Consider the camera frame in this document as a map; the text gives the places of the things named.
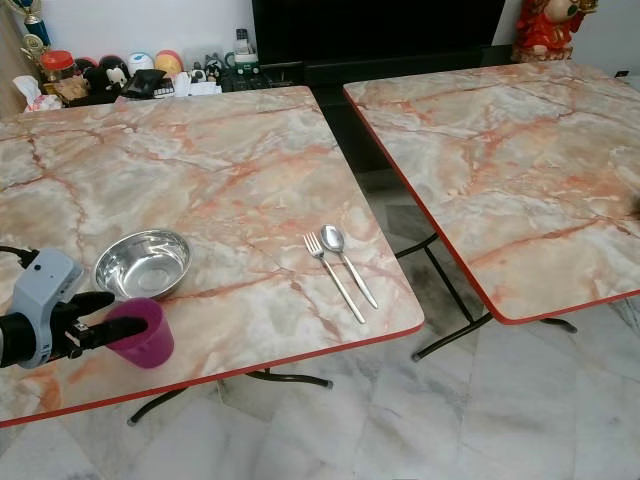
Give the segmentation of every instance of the fork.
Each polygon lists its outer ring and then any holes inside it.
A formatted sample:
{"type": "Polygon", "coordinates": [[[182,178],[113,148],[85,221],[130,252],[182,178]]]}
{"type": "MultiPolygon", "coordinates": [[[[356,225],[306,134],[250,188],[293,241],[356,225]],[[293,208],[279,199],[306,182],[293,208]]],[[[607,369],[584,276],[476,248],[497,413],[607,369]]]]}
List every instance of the fork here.
{"type": "Polygon", "coordinates": [[[356,306],[356,304],[353,303],[353,300],[351,300],[351,297],[345,290],[344,286],[342,285],[342,282],[336,275],[336,272],[333,271],[333,268],[331,268],[331,265],[329,265],[329,262],[327,262],[327,260],[324,258],[324,250],[322,249],[320,242],[318,242],[318,238],[316,237],[316,234],[308,233],[304,235],[303,238],[304,238],[304,243],[307,246],[307,250],[309,250],[309,253],[313,258],[317,258],[318,260],[320,260],[324,268],[327,269],[327,271],[329,272],[329,275],[331,275],[331,278],[333,279],[333,282],[338,287],[338,290],[340,290],[340,293],[342,294],[344,299],[347,301],[347,304],[349,305],[349,307],[351,307],[351,310],[353,311],[353,314],[358,319],[358,322],[360,322],[363,325],[367,323],[364,321],[364,318],[362,317],[362,314],[360,313],[360,310],[358,310],[358,307],[356,306]]]}

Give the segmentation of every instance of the bowl rim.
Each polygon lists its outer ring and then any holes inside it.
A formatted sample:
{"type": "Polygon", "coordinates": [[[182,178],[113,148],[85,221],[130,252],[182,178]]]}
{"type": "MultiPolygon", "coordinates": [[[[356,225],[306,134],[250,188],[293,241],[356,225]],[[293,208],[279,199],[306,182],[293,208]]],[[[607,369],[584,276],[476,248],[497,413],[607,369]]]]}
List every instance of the bowl rim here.
{"type": "Polygon", "coordinates": [[[132,300],[135,297],[123,297],[111,290],[107,290],[104,287],[102,287],[101,285],[98,284],[98,280],[97,280],[97,274],[98,274],[98,265],[100,265],[100,262],[102,261],[102,259],[104,258],[104,256],[107,254],[107,252],[109,252],[112,248],[116,247],[117,245],[123,243],[126,240],[129,240],[131,238],[140,236],[140,235],[144,235],[144,234],[148,234],[148,233],[169,233],[171,235],[174,235],[176,237],[178,237],[180,240],[182,240],[182,242],[184,242],[185,246],[187,247],[187,258],[185,261],[185,266],[182,269],[182,272],[180,273],[180,276],[178,278],[176,278],[169,286],[167,286],[162,292],[158,293],[157,295],[154,295],[153,297],[142,297],[142,298],[151,298],[151,299],[155,299],[158,297],[161,297],[162,295],[166,294],[167,292],[171,291],[172,288],[174,288],[176,285],[178,285],[178,283],[180,283],[182,281],[182,279],[184,278],[184,276],[187,274],[187,272],[189,271],[189,269],[191,268],[191,261],[192,261],[192,255],[191,255],[191,243],[183,236],[180,235],[178,232],[174,231],[174,230],[169,230],[167,228],[148,228],[146,230],[141,230],[135,233],[131,233],[129,235],[126,235],[122,238],[120,238],[119,240],[115,241],[114,243],[112,243],[111,245],[109,245],[107,248],[105,248],[103,250],[103,252],[100,254],[100,256],[98,257],[98,260],[96,260],[96,262],[93,265],[93,268],[91,269],[91,283],[93,285],[94,288],[96,288],[99,291],[102,292],[111,292],[115,295],[115,299],[117,302],[126,302],[127,300],[132,300]]]}

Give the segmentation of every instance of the marble table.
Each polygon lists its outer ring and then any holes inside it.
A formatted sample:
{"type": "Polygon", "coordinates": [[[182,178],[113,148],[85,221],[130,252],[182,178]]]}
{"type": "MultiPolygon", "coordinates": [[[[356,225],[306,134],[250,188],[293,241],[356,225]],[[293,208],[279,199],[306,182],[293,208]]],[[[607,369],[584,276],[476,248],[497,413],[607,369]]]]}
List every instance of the marble table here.
{"type": "MultiPolygon", "coordinates": [[[[17,116],[0,123],[0,165],[0,244],[56,247],[89,269],[117,239],[159,227],[184,235],[194,256],[162,301],[175,337],[167,363],[142,370],[100,348],[5,368],[0,426],[388,340],[424,321],[306,88],[17,116]],[[364,326],[304,247],[301,235],[324,223],[346,232],[377,297],[374,310],[328,257],[364,326]]],[[[0,256],[0,311],[20,272],[0,256]]]]}
{"type": "Polygon", "coordinates": [[[640,94],[571,61],[345,86],[493,317],[640,292],[640,94]]]}

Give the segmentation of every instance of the jar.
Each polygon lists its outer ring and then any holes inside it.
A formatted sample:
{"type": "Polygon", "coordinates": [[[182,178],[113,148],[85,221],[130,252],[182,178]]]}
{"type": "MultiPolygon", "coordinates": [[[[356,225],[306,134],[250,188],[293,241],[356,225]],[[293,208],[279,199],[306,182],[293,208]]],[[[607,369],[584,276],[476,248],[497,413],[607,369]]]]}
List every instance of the jar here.
{"type": "Polygon", "coordinates": [[[50,50],[40,56],[47,82],[56,83],[65,78],[79,75],[73,57],[66,50],[50,50]]]}

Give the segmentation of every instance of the trophy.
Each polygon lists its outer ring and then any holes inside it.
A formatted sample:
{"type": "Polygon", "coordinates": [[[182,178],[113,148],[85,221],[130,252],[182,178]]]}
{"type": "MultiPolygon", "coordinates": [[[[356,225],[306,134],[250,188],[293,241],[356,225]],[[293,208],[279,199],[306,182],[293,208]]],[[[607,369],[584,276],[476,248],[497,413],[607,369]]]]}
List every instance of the trophy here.
{"type": "Polygon", "coordinates": [[[45,47],[51,45],[44,21],[38,16],[41,11],[40,0],[5,0],[6,4],[18,15],[24,16],[27,31],[40,38],[45,47]]]}
{"type": "Polygon", "coordinates": [[[39,36],[27,33],[22,39],[24,47],[20,48],[25,57],[31,62],[35,63],[38,67],[40,65],[40,57],[46,52],[49,47],[46,47],[39,36]]]}

